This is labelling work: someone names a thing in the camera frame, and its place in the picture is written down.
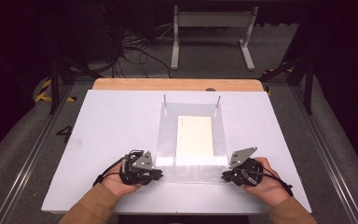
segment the wooden edge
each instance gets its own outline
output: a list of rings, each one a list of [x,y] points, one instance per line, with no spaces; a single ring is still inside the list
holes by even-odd
[[[256,79],[98,78],[93,90],[111,91],[264,91]]]

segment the black equipment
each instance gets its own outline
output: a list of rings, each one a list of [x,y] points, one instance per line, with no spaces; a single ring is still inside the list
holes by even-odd
[[[121,162],[123,163],[119,173],[107,173]],[[101,183],[108,175],[119,175],[121,181],[126,185],[148,185],[152,180],[158,180],[163,177],[161,170],[153,169],[151,153],[147,151],[144,154],[142,150],[133,150],[109,166],[101,175],[98,175],[92,186]]]
[[[287,185],[271,171],[264,168],[260,162],[249,158],[256,150],[257,147],[249,147],[233,152],[231,162],[228,166],[231,170],[223,172],[222,178],[227,182],[232,181],[237,186],[249,185],[255,187],[261,182],[263,177],[266,176],[280,182],[287,193],[289,193],[290,196],[293,196],[291,190],[293,186]]]

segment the white tabletop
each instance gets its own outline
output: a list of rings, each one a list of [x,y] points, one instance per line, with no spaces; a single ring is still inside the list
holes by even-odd
[[[132,149],[149,150],[155,156],[164,94],[168,103],[177,104],[216,104],[221,96],[227,154],[257,147],[252,157],[267,157],[311,212],[269,97],[263,91],[89,91],[42,210],[68,211],[91,188],[97,175]],[[115,213],[249,215],[268,209],[254,196],[223,180],[220,184],[153,181],[122,198]]]

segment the sleeve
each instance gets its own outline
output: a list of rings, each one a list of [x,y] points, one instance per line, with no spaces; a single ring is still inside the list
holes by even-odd
[[[268,215],[274,224],[316,224],[315,219],[294,197],[272,207]]]
[[[65,214],[60,224],[106,223],[118,201],[116,195],[98,183]]]

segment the white rectangle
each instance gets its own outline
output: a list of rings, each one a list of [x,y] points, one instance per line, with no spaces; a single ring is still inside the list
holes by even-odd
[[[213,157],[211,117],[178,116],[176,158]]]

